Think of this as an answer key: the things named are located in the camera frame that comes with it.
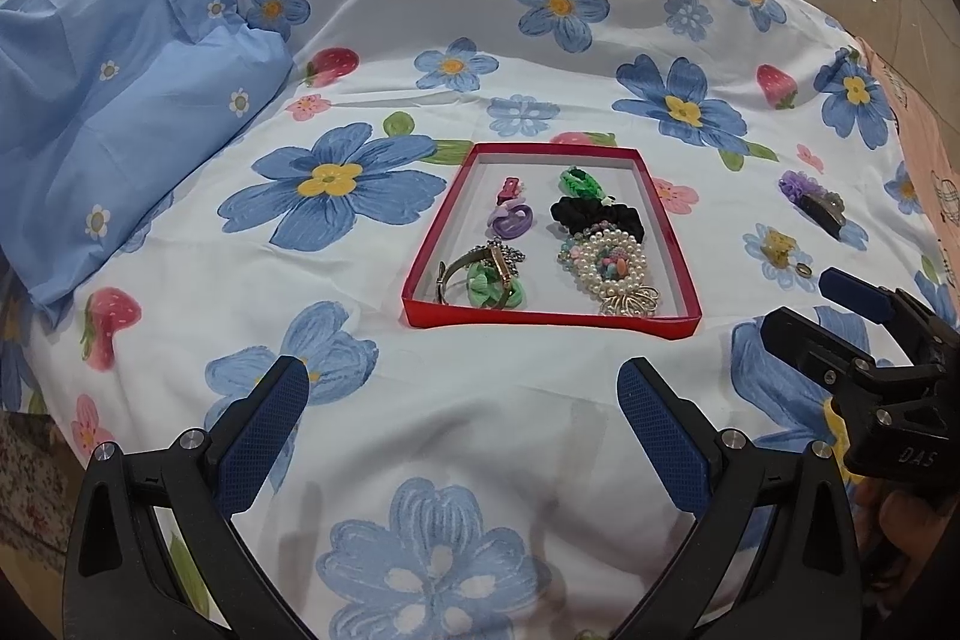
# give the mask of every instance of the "blue gripper pad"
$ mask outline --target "blue gripper pad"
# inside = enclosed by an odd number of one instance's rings
[[[304,411],[310,381],[291,361],[220,461],[214,503],[224,518],[250,509],[280,450]]]
[[[699,521],[710,504],[707,459],[630,361],[620,367],[616,396],[674,506]]]
[[[840,269],[824,269],[820,275],[820,292],[824,298],[836,301],[874,323],[893,320],[894,307],[886,293]]]

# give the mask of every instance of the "blue pillow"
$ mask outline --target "blue pillow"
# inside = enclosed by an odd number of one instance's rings
[[[34,303],[56,322],[291,66],[236,0],[0,0],[0,248]]]

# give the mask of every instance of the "floral bed sheet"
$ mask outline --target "floral bed sheet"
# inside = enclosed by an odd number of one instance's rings
[[[319,637],[605,634],[691,523],[618,409],[625,360],[648,357],[716,427],[842,450],[824,392],[763,352],[760,317],[795,307],[903,360],[820,297],[838,266],[956,321],[888,99],[854,39],[801,0],[238,11],[288,42],[289,82],[77,288],[56,331],[7,308],[3,405],[38,406],[42,388],[84,460],[111,438],[164,448],[278,355],[300,357],[304,416],[234,523]],[[456,165],[501,139],[639,149],[698,333],[409,328],[402,280]],[[824,189],[846,205],[840,241],[794,205]],[[531,206],[544,229],[549,204]]]

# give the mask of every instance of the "human hand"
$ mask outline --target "human hand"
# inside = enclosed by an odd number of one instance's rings
[[[889,490],[884,480],[867,477],[857,485],[853,501],[861,507],[853,518],[861,550],[880,532],[904,554],[904,560],[890,574],[891,584],[882,592],[883,603],[895,608],[940,542],[957,505],[957,497],[935,509],[904,490]]]

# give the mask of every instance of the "black scrunchie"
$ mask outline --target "black scrunchie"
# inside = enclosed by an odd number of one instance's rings
[[[613,204],[609,207],[595,198],[570,198],[563,196],[550,208],[553,219],[560,223],[570,234],[580,234],[606,220],[621,231],[626,231],[638,242],[643,241],[643,224],[640,215],[626,204]]]

